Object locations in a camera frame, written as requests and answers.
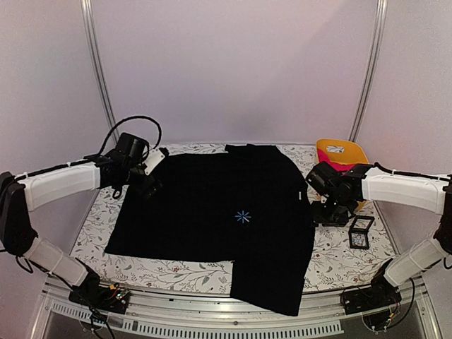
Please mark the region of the sparkling brooch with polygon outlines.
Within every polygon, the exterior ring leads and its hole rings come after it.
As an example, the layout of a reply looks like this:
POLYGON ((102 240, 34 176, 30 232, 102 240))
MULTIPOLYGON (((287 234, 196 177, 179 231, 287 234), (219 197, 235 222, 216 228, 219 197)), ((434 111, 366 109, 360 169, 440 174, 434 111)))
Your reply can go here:
POLYGON ((362 233, 352 233, 350 240, 353 248, 363 249, 367 246, 366 236, 362 233))

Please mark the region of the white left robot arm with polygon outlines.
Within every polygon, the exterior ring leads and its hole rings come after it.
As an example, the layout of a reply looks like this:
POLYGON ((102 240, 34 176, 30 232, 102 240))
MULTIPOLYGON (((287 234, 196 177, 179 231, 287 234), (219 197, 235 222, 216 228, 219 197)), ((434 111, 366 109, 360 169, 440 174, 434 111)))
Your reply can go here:
POLYGON ((23 258, 44 272, 77 287, 78 296, 89 306, 97 307, 105 300, 105 291, 96 283, 99 277, 84 263, 69 255, 54 236, 36 227, 35 214, 48 214, 58 234, 81 219, 68 212, 70 202, 95 197, 99 190, 111 188, 120 196, 124 187, 136 189, 144 197, 153 194, 157 180, 153 170, 168 156, 166 149, 152 147, 146 140, 123 133, 108 152, 99 151, 80 160, 40 169, 35 172, 1 173, 1 245, 16 258, 23 258))

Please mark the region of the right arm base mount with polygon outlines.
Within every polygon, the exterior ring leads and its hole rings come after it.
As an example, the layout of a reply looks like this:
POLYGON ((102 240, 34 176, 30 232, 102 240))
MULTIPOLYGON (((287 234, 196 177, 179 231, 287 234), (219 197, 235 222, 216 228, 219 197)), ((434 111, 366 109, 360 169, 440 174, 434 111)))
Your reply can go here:
POLYGON ((340 303, 347 315, 388 307, 401 300, 399 288, 386 281, 371 282, 364 289, 346 290, 340 296, 340 303))

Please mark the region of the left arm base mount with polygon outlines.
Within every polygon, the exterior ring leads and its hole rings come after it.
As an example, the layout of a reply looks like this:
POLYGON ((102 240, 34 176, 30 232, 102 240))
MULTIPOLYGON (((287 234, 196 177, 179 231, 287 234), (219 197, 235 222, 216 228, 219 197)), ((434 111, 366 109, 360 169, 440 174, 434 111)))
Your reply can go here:
POLYGON ((125 314, 130 300, 130 290, 118 283, 103 286, 96 277, 87 277, 80 286, 73 286, 69 301, 98 310, 125 314))

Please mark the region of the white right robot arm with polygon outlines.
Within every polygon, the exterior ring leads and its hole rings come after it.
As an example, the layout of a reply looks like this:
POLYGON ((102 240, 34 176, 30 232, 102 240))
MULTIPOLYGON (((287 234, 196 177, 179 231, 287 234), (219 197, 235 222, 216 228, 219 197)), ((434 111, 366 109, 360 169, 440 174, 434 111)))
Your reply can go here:
POLYGON ((365 302, 379 308, 400 285, 433 268, 451 256, 451 176, 387 169, 374 164, 358 164, 339 172, 327 162, 315 165, 307 183, 323 201, 312 203, 317 224, 340 224, 365 201, 393 206, 416 216, 430 214, 436 227, 428 227, 425 238, 391 259, 372 278, 365 302))

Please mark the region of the black t-shirt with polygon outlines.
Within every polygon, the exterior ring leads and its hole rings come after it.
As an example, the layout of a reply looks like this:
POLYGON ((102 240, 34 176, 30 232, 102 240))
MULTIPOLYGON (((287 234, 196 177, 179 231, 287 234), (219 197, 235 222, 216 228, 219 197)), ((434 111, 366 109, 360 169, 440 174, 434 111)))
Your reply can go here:
POLYGON ((129 188, 108 254, 230 261, 232 298, 297 316, 315 229, 307 183, 274 145, 166 157, 150 197, 129 188))

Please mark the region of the black brooch display box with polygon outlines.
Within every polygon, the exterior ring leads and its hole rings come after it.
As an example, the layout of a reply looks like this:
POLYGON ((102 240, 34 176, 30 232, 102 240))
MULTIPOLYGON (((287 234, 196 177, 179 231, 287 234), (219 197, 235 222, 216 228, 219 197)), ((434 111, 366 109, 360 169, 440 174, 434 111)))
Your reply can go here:
POLYGON ((349 236, 349 245, 351 249, 360 249, 367 250, 369 249, 369 231, 371 226, 374 224, 375 217, 368 215, 356 215, 352 221, 351 226, 349 227, 348 236, 349 236), (361 248, 353 248, 351 247, 351 234, 352 233, 362 233, 366 236, 367 246, 363 249, 361 248))

